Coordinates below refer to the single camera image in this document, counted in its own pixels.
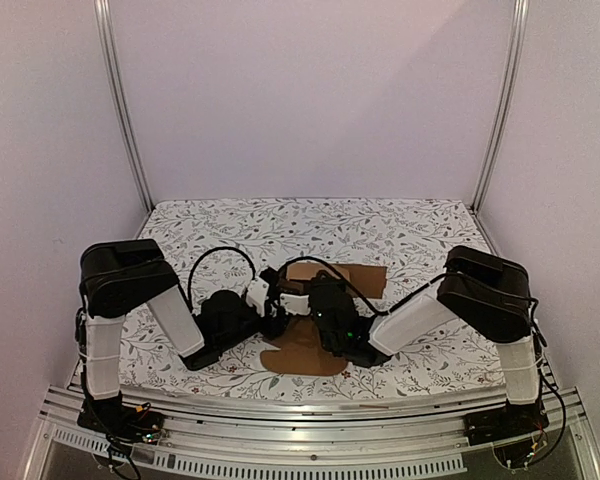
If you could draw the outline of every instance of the aluminum frame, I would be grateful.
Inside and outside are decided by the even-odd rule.
[[[111,87],[111,96],[120,123],[120,131],[122,133],[127,158],[131,167],[131,173],[138,189],[142,206],[150,213],[155,208],[155,202],[151,196],[149,183],[144,172],[140,152],[131,124],[129,107],[127,105],[120,73],[120,64],[118,62],[109,0],[95,0],[95,10],[98,29],[100,31],[102,54]],[[500,151],[511,100],[513,98],[520,58],[522,56],[528,11],[529,0],[515,0],[506,67],[496,108],[496,116],[489,136],[485,158],[478,176],[476,189],[469,205],[469,210],[476,216],[484,205],[498,153]]]
[[[491,129],[489,143],[487,144],[487,151],[482,163],[480,175],[478,177],[478,184],[473,195],[473,200],[469,207],[469,209],[476,215],[480,213],[480,210],[484,205],[487,192],[489,190],[489,184],[491,183],[493,170],[495,169],[496,161],[498,159],[498,153],[500,152],[500,146],[502,144],[502,138],[504,136],[507,118],[509,116],[509,110],[511,107],[511,99],[513,98],[513,91],[518,75],[518,68],[520,66],[520,58],[522,56],[522,46],[524,44],[524,33],[527,26],[528,12],[529,1],[516,0],[513,13],[513,23],[511,26],[509,51],[507,53],[507,64],[502,81],[502,88],[500,90],[500,99],[498,101],[498,108],[496,110],[496,118]]]
[[[548,364],[542,369],[555,385]],[[444,463],[451,458],[460,458],[460,468],[461,455],[491,448],[491,444],[468,444],[463,416],[502,405],[505,400],[504,387],[498,386],[364,403],[264,401],[263,410],[262,401],[169,396],[126,387],[122,391],[130,405],[151,400],[153,407],[167,417],[169,436],[155,447],[137,447],[134,458],[138,464],[196,478],[222,478],[219,470],[213,470],[219,466],[251,472],[242,478],[281,479],[280,472],[315,470],[308,475],[314,480],[344,479],[345,472],[353,471],[368,471],[369,478],[383,480],[381,472],[390,478],[401,466]],[[577,442],[582,473],[587,479],[600,480],[600,457],[578,392],[568,389],[561,393],[567,405],[568,433]],[[551,422],[548,430],[557,430],[561,427],[560,404],[548,389],[544,394]],[[31,452],[26,480],[41,478],[49,444],[54,440],[103,455],[104,437],[76,426],[81,406],[78,376],[66,389],[49,389],[40,411],[37,448]],[[405,478],[445,474],[439,470],[430,473],[427,477]]]
[[[476,224],[476,228],[480,232],[480,235],[482,235],[482,238],[484,238],[484,241],[487,243],[487,246],[489,247],[489,250],[491,251],[491,253],[493,253],[494,255],[500,255],[500,249],[498,248],[498,245],[493,240],[493,237],[491,237],[491,235],[489,234],[489,231],[487,230],[485,225],[482,223],[482,220],[480,219],[480,217],[478,215],[476,215],[476,213],[473,212],[472,210],[469,210],[469,213],[471,214],[471,218],[473,219],[473,222]]]
[[[127,159],[131,167],[133,180],[138,189],[138,195],[143,208],[150,213],[155,208],[155,203],[151,196],[149,183],[144,173],[140,151],[133,132],[129,107],[122,85],[122,76],[120,73],[120,64],[118,62],[118,53],[116,50],[115,38],[113,34],[113,25],[111,23],[111,13],[109,10],[109,0],[95,0],[96,21],[100,32],[100,43],[102,44],[102,55],[107,70],[109,86],[111,88],[111,98],[116,109],[116,116],[120,124],[120,133],[127,152]]]

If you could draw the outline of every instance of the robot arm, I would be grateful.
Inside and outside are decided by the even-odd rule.
[[[153,240],[93,245],[80,259],[83,312],[76,337],[84,364],[85,394],[78,424],[130,443],[152,441],[163,417],[147,407],[122,405],[118,380],[120,339],[126,314],[146,303],[178,354],[204,347],[177,275]]]
[[[451,250],[446,268],[439,285],[425,286],[390,315],[378,318],[369,343],[391,356],[438,325],[460,318],[495,344],[508,401],[534,404],[540,377],[527,272],[518,264],[466,247]]]
[[[81,268],[84,313],[76,336],[84,362],[85,405],[78,423],[129,443],[151,441],[164,421],[146,407],[123,406],[118,381],[122,324],[127,313],[145,303],[190,370],[216,362],[256,332],[275,338],[290,315],[310,314],[323,348],[362,367],[386,362],[420,335],[459,317],[496,344],[508,400],[504,409],[466,417],[470,441],[494,441],[548,425],[540,400],[540,345],[532,334],[528,275],[513,262],[456,247],[448,255],[446,273],[375,319],[358,314],[341,280],[319,274],[298,290],[272,269],[255,278],[243,298],[215,292],[194,318],[178,276],[153,240],[94,245],[82,255]]]

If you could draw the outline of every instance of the black cable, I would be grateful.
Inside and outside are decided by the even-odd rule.
[[[408,294],[406,297],[404,297],[402,300],[399,300],[396,304],[394,304],[390,309],[389,309],[389,313],[393,313],[395,312],[398,308],[400,308],[401,306],[403,306],[404,304],[406,304],[407,302],[409,302],[413,297],[415,297],[417,294],[419,294],[420,292],[426,290],[427,288],[429,288],[431,285],[439,282],[440,280],[444,279],[447,277],[447,273],[441,273],[440,275],[436,276],[433,278],[433,280],[429,280],[427,283],[425,283],[424,285],[416,288],[413,292],[411,292],[410,294]]]
[[[91,395],[89,394],[89,392],[87,390],[87,386],[86,386],[86,378],[85,378],[85,381],[81,381],[80,383],[82,384],[82,393],[84,394],[85,403],[87,405],[87,408],[90,410],[90,413],[91,413],[91,415],[93,415],[93,418],[96,419],[96,421],[100,424],[102,429],[105,431],[105,438],[106,438],[107,442],[109,442],[109,448],[107,449],[107,454],[109,456],[109,468],[111,469],[111,471],[113,473],[115,473],[118,477],[122,478],[123,480],[142,480],[142,474],[140,473],[140,470],[138,469],[137,465],[131,458],[131,454],[128,453],[127,449],[122,445],[122,443],[124,442],[124,439],[121,439],[120,437],[117,437],[116,435],[111,433],[111,431],[104,424],[104,422],[102,420],[100,420],[100,417],[98,417],[98,414],[96,413],[95,409],[93,408],[93,405],[91,404]],[[120,473],[118,471],[118,469],[113,466],[113,451],[114,450],[116,452],[118,452],[120,455],[122,455],[127,460],[127,462],[129,462],[129,465],[131,466],[131,468],[133,469],[133,472],[135,474],[135,478],[127,477],[126,475]]]
[[[556,399],[558,399],[558,402],[560,402],[560,408],[562,409],[562,426],[560,427],[560,433],[558,434],[558,438],[556,438],[556,441],[553,443],[553,445],[547,451],[547,453],[545,453],[542,457],[540,457],[538,459],[535,459],[535,458],[532,459],[531,462],[529,462],[528,466],[537,465],[538,463],[545,460],[549,455],[551,455],[555,451],[555,449],[558,448],[558,445],[560,445],[560,441],[562,440],[562,437],[564,436],[564,432],[567,429],[567,406],[564,404],[564,400],[562,399],[562,396],[560,395],[560,393],[558,393],[558,390],[555,389],[553,387],[553,385],[551,385],[549,383],[549,381],[545,378],[545,376],[542,375],[542,373],[540,373],[540,379],[542,380],[542,383],[544,383],[547,386],[549,391],[551,391],[551,393],[553,393],[553,395],[556,397]]]
[[[215,252],[223,251],[223,250],[229,250],[231,252],[236,252],[236,253],[240,254],[242,256],[242,258],[244,258],[247,261],[247,263],[249,264],[249,268],[251,269],[252,279],[256,278],[256,266],[253,264],[253,260],[251,260],[249,255],[244,253],[239,248],[223,246],[223,247],[215,247],[215,248],[212,248],[211,250],[207,250],[206,252],[204,252],[202,255],[200,255],[198,257],[196,262],[193,264],[193,267],[191,267],[191,271],[189,272],[189,278],[187,279],[187,300],[189,301],[190,306],[193,306],[193,294],[191,292],[191,284],[193,282],[193,274],[195,273],[196,268],[198,268],[198,265],[200,265],[202,260],[207,258],[209,255],[211,255],[212,253],[215,253]]]
[[[360,300],[362,300],[362,303],[364,303],[367,307],[369,307],[369,310],[371,310],[376,316],[385,317],[385,316],[389,315],[390,310],[378,310],[369,301],[369,299],[367,297],[365,297],[360,290],[358,290],[358,288],[353,283],[351,283],[349,280],[347,280],[344,277],[344,275],[342,275],[342,273],[340,273],[333,265],[331,265],[326,260],[322,260],[321,258],[312,257],[311,255],[303,255],[301,257],[292,258],[291,260],[287,261],[284,265],[282,265],[278,269],[278,278],[282,278],[282,276],[284,275],[284,272],[290,265],[297,263],[297,262],[302,262],[304,260],[309,260],[311,262],[319,263],[323,267],[329,269],[329,271],[331,271],[336,277],[338,277],[339,280],[342,280],[345,283],[345,285],[347,287],[349,287],[349,289],[352,292],[354,292]]]
[[[544,348],[547,348],[547,339],[544,338],[543,333],[540,331],[540,327],[536,323],[536,308],[538,308],[538,304],[540,302],[536,300],[536,302],[531,306],[531,312],[529,313],[529,318],[531,319],[531,327],[538,334],[538,338],[540,339],[540,343]]]
[[[491,285],[488,285],[480,280],[478,280],[477,278],[473,278],[470,275],[467,275],[466,273],[462,273],[462,272],[447,272],[444,273],[443,275],[447,276],[447,277],[460,277],[464,280],[468,280],[471,283],[474,283],[486,290],[489,290],[492,293],[495,293],[497,295],[501,295],[504,297],[509,297],[509,298],[514,298],[516,300],[523,300],[526,302],[530,302],[533,303],[535,306],[537,306],[538,303],[540,303],[540,301],[532,296],[524,296],[524,295],[516,295],[514,293],[508,293],[508,292],[503,292],[502,290],[498,290],[497,288],[492,287]]]

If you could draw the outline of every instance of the brown paper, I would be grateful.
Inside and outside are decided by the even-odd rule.
[[[334,267],[365,297],[382,298],[387,284],[386,267],[357,264]],[[322,270],[330,273],[318,263],[294,263],[287,269],[287,279],[290,283],[307,282]],[[322,348],[320,333],[310,317],[294,317],[285,333],[268,343],[280,350],[262,352],[260,361],[274,373],[330,377],[343,372],[349,363]]]
[[[360,290],[367,298],[382,298],[384,287],[387,285],[387,267],[376,265],[359,264],[333,264],[333,267]],[[318,272],[325,271],[333,275],[326,267],[319,263],[294,263],[287,268],[288,280],[309,281],[314,278]]]
[[[349,363],[322,348],[318,327],[309,317],[293,318],[287,330],[268,343],[280,350],[260,353],[260,361],[274,373],[330,377],[343,372]]]

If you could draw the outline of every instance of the white patterned fabric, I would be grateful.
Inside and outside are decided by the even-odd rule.
[[[340,263],[388,266],[388,307],[443,268],[455,245],[487,251],[464,205],[447,200],[264,199],[173,201],[159,204],[141,238],[155,239],[183,288],[193,262],[219,245],[243,249],[256,267],[279,267],[298,255]],[[194,278],[194,302],[222,288],[242,292],[250,271],[238,255],[208,257]],[[123,384],[289,402],[369,400],[435,394],[502,383],[495,348],[461,320],[415,341],[380,367],[351,364],[333,377],[279,375],[260,363],[273,349],[258,335],[220,362],[187,370],[143,306],[127,317],[122,337]]]

